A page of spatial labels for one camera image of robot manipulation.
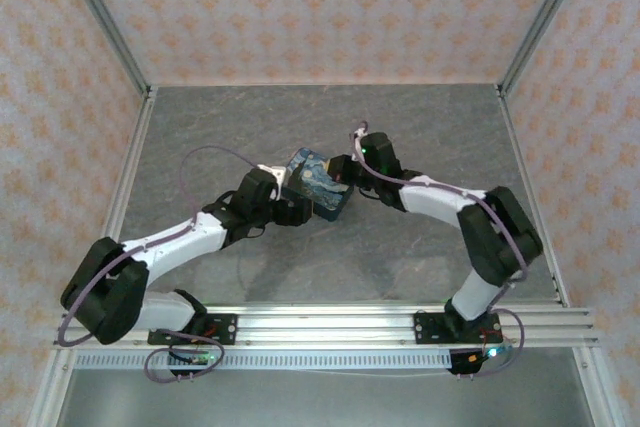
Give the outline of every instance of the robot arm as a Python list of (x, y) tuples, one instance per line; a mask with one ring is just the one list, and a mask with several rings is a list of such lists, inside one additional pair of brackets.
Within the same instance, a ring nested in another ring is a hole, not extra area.
[[(191, 259), (247, 238), (251, 229), (264, 229), (270, 222), (298, 226), (309, 220), (310, 200), (295, 193), (282, 198), (286, 181), (284, 167), (260, 165), (245, 175), (238, 190), (206, 205), (190, 220), (122, 244), (109, 237), (98, 240), (64, 290), (62, 306), (71, 310), (79, 303), (76, 319), (102, 344), (116, 342), (131, 329), (202, 335), (208, 318), (195, 298), (184, 291), (146, 292), (147, 287)], [(92, 279), (119, 257), (125, 258), (79, 299)]]
[(440, 321), (441, 327), (455, 339), (464, 337), (482, 322), (505, 284), (521, 270), (517, 254), (480, 203), (493, 210), (527, 265), (542, 253), (542, 242), (535, 228), (506, 187), (489, 192), (468, 190), (402, 169), (391, 142), (382, 132), (367, 134), (359, 129), (354, 134), (354, 144), (362, 158), (354, 154), (331, 159), (328, 173), (334, 180), (374, 190), (385, 205), (402, 212), (428, 215), (460, 229), (472, 270), (447, 302)]

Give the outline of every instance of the black end effector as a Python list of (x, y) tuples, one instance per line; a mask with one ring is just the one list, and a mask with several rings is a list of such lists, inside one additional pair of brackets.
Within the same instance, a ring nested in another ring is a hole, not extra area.
[(227, 192), (203, 207), (203, 212), (216, 217), (227, 230), (223, 248), (246, 239), (251, 229), (264, 229), (269, 222), (298, 226), (311, 218), (310, 199), (288, 192), (286, 199), (273, 200), (271, 196), (277, 188), (273, 175), (254, 168), (244, 176), (238, 190)]
[[(542, 254), (542, 241), (511, 190), (496, 187), (486, 193), (485, 202), (504, 223), (527, 265)], [(473, 204), (463, 208), (458, 221), (471, 265), (483, 280), (501, 287), (520, 270), (513, 249), (482, 207)]]
[[(421, 175), (420, 172), (402, 169), (391, 141), (384, 132), (363, 136), (360, 146), (367, 165), (382, 175), (402, 180), (410, 180)], [(402, 186), (372, 175), (358, 160), (352, 160), (349, 155), (332, 158), (327, 173), (336, 182), (353, 185), (362, 190), (374, 190), (383, 204), (405, 211), (399, 194)]]
[[(82, 289), (109, 262), (124, 253), (123, 246), (105, 237), (95, 242), (64, 289), (60, 303), (69, 310)], [(102, 278), (80, 305), (75, 317), (101, 343), (121, 339), (140, 315), (149, 271), (147, 264), (128, 258)]]

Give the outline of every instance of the enclosure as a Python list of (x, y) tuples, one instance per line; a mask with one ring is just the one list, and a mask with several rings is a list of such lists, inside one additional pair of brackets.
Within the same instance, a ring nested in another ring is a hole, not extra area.
[[(111, 425), (114, 403), (123, 425), (213, 411), (237, 425), (640, 418), (640, 0), (1, 2), (3, 425)], [(502, 377), (442, 374), (450, 345), (416, 360), (412, 315), (442, 311), (469, 274), (467, 246), (357, 190), (335, 221), (268, 225), (151, 284), (238, 315), (220, 372), (148, 382), (142, 331), (54, 343), (62, 291), (96, 239), (187, 220), (181, 166), (200, 207), (250, 170), (189, 152), (331, 158), (351, 153), (362, 120), (404, 168), (508, 187), (535, 224), (544, 255), (499, 304), (527, 333)], [(340, 367), (309, 368), (332, 356)], [(303, 363), (267, 368), (276, 358)]]

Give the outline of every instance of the blue box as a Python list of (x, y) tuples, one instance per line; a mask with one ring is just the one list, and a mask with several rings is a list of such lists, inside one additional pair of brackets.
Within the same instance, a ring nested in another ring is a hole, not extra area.
[(311, 149), (302, 148), (289, 161), (287, 169), (293, 172), (304, 162), (299, 175), (292, 175), (283, 188), (286, 197), (287, 189), (311, 199), (313, 213), (333, 222), (338, 218), (342, 208), (353, 193), (353, 186), (334, 182), (327, 174), (329, 159)]

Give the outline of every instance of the wall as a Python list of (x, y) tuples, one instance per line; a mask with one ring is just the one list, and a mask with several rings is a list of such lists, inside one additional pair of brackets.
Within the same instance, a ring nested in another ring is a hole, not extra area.
[(543, 0), (106, 0), (155, 84), (497, 82)]
[(0, 0), (0, 25), (0, 424), (17, 426), (140, 98), (83, 0)]
[(640, 0), (565, 0), (508, 103), (571, 303), (597, 308), (640, 419)]

